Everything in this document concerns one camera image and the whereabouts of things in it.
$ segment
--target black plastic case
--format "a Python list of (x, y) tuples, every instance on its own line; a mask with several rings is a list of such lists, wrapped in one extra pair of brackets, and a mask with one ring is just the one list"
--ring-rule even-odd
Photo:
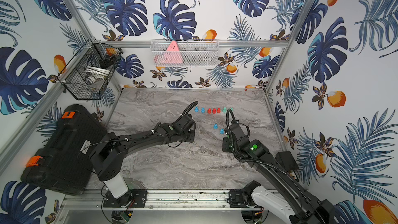
[(90, 178), (92, 164), (89, 156), (95, 146), (85, 149), (86, 154), (81, 149), (100, 142), (107, 131), (82, 105), (67, 107), (63, 117), (66, 112), (74, 112), (74, 115), (58, 120), (50, 140), (35, 154), (42, 157), (38, 166), (26, 167), (21, 181), (67, 195), (78, 195)]

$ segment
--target pink triangle object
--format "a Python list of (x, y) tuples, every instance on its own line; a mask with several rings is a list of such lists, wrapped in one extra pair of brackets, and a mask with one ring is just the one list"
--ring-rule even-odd
[(166, 51), (176, 51), (176, 52), (165, 52), (163, 55), (163, 61), (165, 64), (171, 63), (182, 63), (182, 56), (180, 53), (180, 49), (178, 48), (177, 42), (172, 41)]

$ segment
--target wire basket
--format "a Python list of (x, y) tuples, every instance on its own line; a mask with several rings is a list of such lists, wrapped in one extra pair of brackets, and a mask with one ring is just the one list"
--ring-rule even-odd
[(94, 43), (88, 46), (77, 66), (65, 80), (61, 81), (63, 86), (79, 101), (101, 99), (123, 53), (121, 49), (107, 44)]
[(179, 51), (166, 51), (171, 40), (152, 40), (150, 50), (156, 66), (215, 66), (218, 61), (218, 40), (175, 40)]

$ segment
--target gray marble surface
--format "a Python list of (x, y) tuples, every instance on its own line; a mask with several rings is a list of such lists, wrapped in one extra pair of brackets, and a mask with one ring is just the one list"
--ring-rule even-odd
[[(194, 143), (182, 143), (177, 148), (154, 146), (126, 157), (121, 171), (129, 187), (240, 189), (256, 180), (273, 189), (256, 170), (239, 163), (231, 153), (222, 152), (223, 135), (219, 131), (226, 127), (225, 113), (207, 113), (208, 108), (233, 107), (236, 119), (250, 127), (250, 139), (260, 140), (275, 155), (280, 147), (263, 95), (262, 90), (125, 90), (108, 125), (108, 132), (116, 135), (149, 130), (158, 121), (171, 123), (189, 103), (199, 102), (199, 112), (193, 109), (190, 112), (197, 124)], [(96, 175), (92, 175), (86, 188), (100, 189), (102, 186)]]

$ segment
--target black cable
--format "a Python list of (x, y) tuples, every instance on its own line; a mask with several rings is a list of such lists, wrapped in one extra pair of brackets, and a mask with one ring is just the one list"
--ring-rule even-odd
[(109, 223), (113, 224), (113, 222), (111, 222), (111, 221), (108, 219), (108, 217), (105, 215), (105, 213), (103, 212), (102, 205), (103, 205), (103, 201), (104, 201), (104, 200), (105, 200), (105, 196), (103, 196), (102, 202), (101, 202), (101, 211), (102, 211), (102, 214), (103, 214), (103, 216), (105, 217), (105, 219), (106, 219)]

